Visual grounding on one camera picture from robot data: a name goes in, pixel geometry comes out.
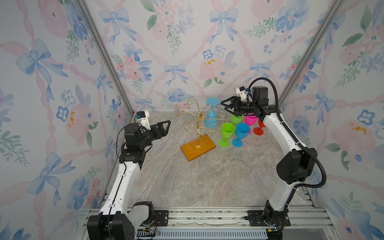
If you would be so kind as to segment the green wine glass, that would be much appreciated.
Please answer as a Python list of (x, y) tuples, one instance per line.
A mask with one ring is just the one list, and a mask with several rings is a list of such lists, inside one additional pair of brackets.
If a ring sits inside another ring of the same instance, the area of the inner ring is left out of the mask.
[(221, 136), (222, 138), (219, 140), (219, 145), (223, 148), (226, 148), (229, 146), (229, 138), (232, 137), (232, 135), (235, 132), (235, 126), (232, 123), (223, 123), (221, 127)]
[(238, 124), (240, 124), (243, 120), (243, 116), (235, 116), (235, 115), (231, 115), (231, 123), (234, 125), (234, 126), (237, 126)]

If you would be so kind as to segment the pink wine glass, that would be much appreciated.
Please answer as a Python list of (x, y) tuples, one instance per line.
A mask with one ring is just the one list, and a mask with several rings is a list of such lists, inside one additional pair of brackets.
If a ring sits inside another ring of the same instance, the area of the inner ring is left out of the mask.
[(257, 121), (258, 121), (258, 117), (254, 116), (254, 115), (250, 115), (250, 116), (245, 116), (245, 124), (247, 124), (249, 126), (249, 134), (251, 133), (252, 129), (251, 129), (251, 126), (254, 125)]

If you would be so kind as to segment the blue wine glass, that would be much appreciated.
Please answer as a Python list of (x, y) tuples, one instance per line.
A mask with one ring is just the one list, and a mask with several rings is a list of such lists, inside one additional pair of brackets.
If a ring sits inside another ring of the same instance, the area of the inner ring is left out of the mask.
[(208, 98), (206, 104), (209, 105), (211, 109), (205, 115), (204, 125), (207, 129), (214, 130), (217, 127), (219, 120), (215, 108), (220, 104), (220, 100), (217, 98)]
[(240, 148), (243, 146), (243, 139), (248, 136), (250, 132), (250, 126), (245, 123), (239, 123), (236, 126), (235, 135), (236, 138), (233, 139), (232, 144), (236, 148)]

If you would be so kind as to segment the red wine glass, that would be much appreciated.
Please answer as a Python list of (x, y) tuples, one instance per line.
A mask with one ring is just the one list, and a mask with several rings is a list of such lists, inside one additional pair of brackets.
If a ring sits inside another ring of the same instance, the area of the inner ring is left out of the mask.
[(266, 127), (265, 124), (258, 119), (259, 126), (253, 129), (254, 134), (257, 136), (262, 136), (264, 134), (264, 128)]

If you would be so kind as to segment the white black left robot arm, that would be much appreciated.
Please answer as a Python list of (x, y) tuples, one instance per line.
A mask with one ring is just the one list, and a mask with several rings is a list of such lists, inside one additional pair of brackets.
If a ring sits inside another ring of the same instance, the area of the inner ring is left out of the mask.
[(153, 141), (165, 137), (171, 121), (148, 127), (130, 123), (124, 127), (125, 142), (119, 156), (114, 185), (98, 215), (90, 216), (87, 231), (91, 240), (134, 240), (140, 227), (155, 224), (152, 202), (138, 202), (129, 209), (130, 194)]

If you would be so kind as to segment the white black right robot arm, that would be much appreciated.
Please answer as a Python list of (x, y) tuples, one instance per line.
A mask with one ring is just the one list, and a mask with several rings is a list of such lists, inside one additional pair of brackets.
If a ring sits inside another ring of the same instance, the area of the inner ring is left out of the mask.
[(283, 229), (288, 224), (288, 206), (297, 188), (311, 175), (317, 152), (307, 148), (296, 137), (283, 120), (279, 108), (269, 103), (266, 87), (254, 87), (251, 96), (244, 87), (236, 92), (236, 96), (221, 102), (224, 109), (236, 117), (257, 117), (276, 138), (284, 154), (277, 164), (279, 179), (273, 195), (267, 200), (261, 217), (251, 218), (251, 221), (268, 226), (267, 235), (270, 239), (281, 239)]

